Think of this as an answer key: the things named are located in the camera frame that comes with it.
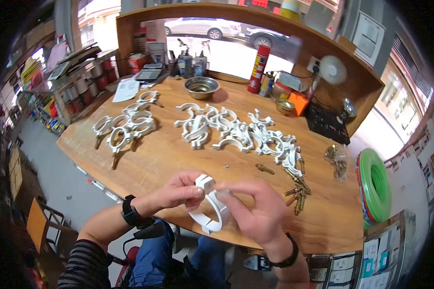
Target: person's right hand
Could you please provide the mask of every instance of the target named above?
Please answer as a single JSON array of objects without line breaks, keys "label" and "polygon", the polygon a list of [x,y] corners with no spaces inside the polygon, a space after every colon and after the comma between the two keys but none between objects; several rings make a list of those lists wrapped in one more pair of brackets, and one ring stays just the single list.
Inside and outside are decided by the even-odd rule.
[{"label": "person's right hand", "polygon": [[[223,190],[217,193],[217,199],[227,206],[245,236],[253,239],[265,250],[277,246],[281,240],[285,242],[287,237],[281,229],[281,223],[288,209],[283,197],[268,183],[217,183],[214,189]],[[225,189],[251,195],[255,199],[254,207],[248,209],[238,198],[225,193]]]}]

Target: wooden chair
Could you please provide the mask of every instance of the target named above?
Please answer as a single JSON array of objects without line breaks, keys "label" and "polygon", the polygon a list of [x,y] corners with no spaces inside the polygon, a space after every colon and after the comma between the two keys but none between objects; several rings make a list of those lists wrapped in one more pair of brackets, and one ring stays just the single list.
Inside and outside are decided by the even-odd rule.
[{"label": "wooden chair", "polygon": [[[57,230],[57,234],[54,240],[47,238],[48,228],[52,227]],[[51,207],[39,202],[34,198],[29,211],[29,218],[27,220],[27,231],[34,242],[35,248],[39,254],[43,252],[54,251],[58,256],[63,252],[59,249],[58,240],[61,240],[61,233],[70,235],[74,242],[79,234],[76,230],[64,226],[64,215],[52,209]],[[72,248],[74,244],[64,244],[68,248]],[[63,259],[68,259],[68,254],[63,254]]]}]

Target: white car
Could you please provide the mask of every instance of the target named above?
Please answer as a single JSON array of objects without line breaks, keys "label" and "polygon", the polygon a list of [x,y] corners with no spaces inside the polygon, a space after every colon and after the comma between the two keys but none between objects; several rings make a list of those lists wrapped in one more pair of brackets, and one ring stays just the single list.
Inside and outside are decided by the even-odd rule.
[{"label": "white car", "polygon": [[171,34],[207,35],[210,39],[236,37],[241,32],[241,23],[215,18],[181,17],[164,23],[166,36]]}]

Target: black wristband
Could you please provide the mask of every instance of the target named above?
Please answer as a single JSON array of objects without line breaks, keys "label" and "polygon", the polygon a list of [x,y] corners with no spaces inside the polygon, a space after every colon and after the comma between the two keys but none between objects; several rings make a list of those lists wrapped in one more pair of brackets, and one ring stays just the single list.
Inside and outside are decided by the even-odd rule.
[{"label": "black wristband", "polygon": [[291,237],[291,235],[289,233],[286,233],[286,236],[288,236],[289,240],[291,240],[292,243],[292,254],[290,257],[286,258],[285,260],[283,260],[282,262],[279,263],[273,263],[272,261],[270,262],[270,264],[273,267],[278,267],[278,268],[287,268],[287,267],[291,267],[297,260],[298,255],[299,255],[299,248],[298,245],[296,243],[296,241]]},{"label": "black wristband", "polygon": [[134,198],[135,196],[128,195],[122,203],[122,217],[125,222],[131,226],[136,226],[138,229],[143,229],[152,225],[155,222],[153,219],[140,216],[135,207],[130,205],[130,202]]}]

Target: hand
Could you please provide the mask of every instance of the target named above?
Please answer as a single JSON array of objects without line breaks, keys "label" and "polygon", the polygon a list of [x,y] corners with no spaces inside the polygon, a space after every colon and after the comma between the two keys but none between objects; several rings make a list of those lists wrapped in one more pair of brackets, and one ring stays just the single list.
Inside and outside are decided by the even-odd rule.
[{"label": "hand", "polygon": [[232,194],[225,191],[217,193],[217,199],[227,206],[245,236],[253,239],[266,251],[280,244],[291,244],[281,229],[282,220],[288,209],[282,196],[269,184],[264,181],[219,183],[214,188],[248,194],[255,199],[254,207],[248,209]]},{"label": "hand", "polygon": [[204,200],[204,190],[194,184],[204,171],[188,170],[175,173],[162,188],[149,195],[156,211],[185,204],[186,211],[196,210]]}]

